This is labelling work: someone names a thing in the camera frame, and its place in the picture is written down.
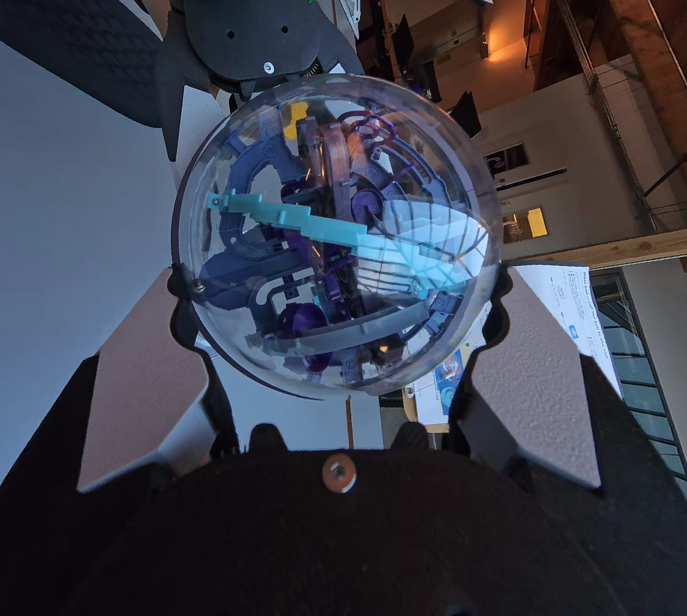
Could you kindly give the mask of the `square wall sign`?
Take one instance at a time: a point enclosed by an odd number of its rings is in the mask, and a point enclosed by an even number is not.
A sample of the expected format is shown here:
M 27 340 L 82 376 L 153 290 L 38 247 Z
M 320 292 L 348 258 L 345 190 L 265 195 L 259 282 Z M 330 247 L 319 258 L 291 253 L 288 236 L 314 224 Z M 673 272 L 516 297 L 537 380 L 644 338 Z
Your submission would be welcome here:
M 502 216 L 502 224 L 505 244 L 527 242 L 549 234 L 542 207 L 507 213 Z
M 530 164 L 527 150 L 522 142 L 486 154 L 483 160 L 496 182 L 503 182 L 505 173 Z

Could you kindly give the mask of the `wooden beam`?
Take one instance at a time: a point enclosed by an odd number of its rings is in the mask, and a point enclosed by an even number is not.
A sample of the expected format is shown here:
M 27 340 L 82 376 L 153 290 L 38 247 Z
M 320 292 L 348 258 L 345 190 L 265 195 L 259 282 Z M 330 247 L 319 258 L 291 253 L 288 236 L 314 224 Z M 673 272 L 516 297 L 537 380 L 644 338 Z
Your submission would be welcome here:
M 562 265 L 605 270 L 686 258 L 686 228 L 509 261 L 511 266 Z

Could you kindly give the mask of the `black computer monitor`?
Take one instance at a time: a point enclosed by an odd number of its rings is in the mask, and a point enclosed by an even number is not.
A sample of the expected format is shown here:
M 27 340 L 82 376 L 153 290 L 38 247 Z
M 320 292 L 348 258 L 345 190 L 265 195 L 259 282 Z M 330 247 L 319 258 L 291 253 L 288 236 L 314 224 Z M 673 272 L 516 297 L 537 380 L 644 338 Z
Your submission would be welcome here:
M 400 23 L 392 33 L 391 41 L 399 71 L 406 72 L 414 52 L 414 39 L 406 14 L 402 16 Z
M 466 91 L 459 98 L 449 115 L 469 138 L 473 139 L 482 131 L 473 93 Z

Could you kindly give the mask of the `clear plastic maze ball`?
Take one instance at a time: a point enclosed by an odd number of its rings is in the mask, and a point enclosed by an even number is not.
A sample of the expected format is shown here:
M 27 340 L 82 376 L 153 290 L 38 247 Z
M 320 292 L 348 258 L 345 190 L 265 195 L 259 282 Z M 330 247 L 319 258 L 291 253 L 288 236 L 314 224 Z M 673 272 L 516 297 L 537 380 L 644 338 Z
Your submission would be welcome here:
M 377 396 L 437 368 L 493 292 L 500 202 L 480 150 L 411 90 L 291 81 L 185 168 L 172 259 L 199 333 L 253 381 Z

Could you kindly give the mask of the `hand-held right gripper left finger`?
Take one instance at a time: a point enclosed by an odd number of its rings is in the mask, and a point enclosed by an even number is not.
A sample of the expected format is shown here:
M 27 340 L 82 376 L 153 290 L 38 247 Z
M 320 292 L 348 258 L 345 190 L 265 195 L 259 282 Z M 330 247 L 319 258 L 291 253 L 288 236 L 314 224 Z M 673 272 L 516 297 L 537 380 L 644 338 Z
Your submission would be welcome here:
M 97 354 L 77 490 L 144 466 L 173 476 L 239 451 L 226 392 L 165 268 Z

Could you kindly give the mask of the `printed text task sheet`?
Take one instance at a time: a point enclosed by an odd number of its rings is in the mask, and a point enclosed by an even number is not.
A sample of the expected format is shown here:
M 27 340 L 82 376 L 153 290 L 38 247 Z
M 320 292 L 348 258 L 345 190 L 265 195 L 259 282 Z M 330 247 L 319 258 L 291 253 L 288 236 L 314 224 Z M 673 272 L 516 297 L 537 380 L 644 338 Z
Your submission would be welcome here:
M 600 321 L 589 268 L 562 265 L 510 266 L 517 270 L 537 298 L 553 315 L 579 352 L 595 359 L 619 396 L 620 389 Z M 485 346 L 484 324 L 491 311 L 487 302 L 463 343 L 432 371 L 408 387 L 416 397 L 418 416 L 429 423 L 432 415 L 449 416 L 449 408 L 471 354 Z

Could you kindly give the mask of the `glass partition window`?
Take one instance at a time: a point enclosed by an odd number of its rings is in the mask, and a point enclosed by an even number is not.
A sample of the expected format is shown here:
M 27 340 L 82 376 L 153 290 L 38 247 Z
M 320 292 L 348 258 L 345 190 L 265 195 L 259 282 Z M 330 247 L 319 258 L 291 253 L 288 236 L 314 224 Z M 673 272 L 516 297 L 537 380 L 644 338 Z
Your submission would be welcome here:
M 686 456 L 625 275 L 593 271 L 590 281 L 621 397 L 686 496 Z

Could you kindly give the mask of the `plain wooden clipboard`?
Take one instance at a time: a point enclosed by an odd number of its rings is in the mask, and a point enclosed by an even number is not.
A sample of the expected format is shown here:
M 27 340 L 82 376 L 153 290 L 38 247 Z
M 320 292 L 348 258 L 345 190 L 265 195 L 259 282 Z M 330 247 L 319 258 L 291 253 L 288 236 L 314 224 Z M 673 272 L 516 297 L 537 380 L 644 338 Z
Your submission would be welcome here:
M 410 422 L 419 422 L 430 434 L 444 434 L 449 432 L 449 421 L 447 415 L 432 415 L 429 423 L 422 422 L 418 416 L 416 397 L 411 394 L 410 387 L 401 389 L 403 399 L 403 409 Z

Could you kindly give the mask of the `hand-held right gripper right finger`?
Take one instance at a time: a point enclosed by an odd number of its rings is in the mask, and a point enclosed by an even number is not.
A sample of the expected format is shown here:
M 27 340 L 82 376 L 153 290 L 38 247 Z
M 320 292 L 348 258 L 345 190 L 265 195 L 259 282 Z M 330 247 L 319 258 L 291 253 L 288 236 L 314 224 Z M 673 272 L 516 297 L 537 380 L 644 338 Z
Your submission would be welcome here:
M 448 447 L 507 474 L 534 463 L 583 488 L 602 483 L 578 347 L 503 263 L 484 333 L 448 416 Z

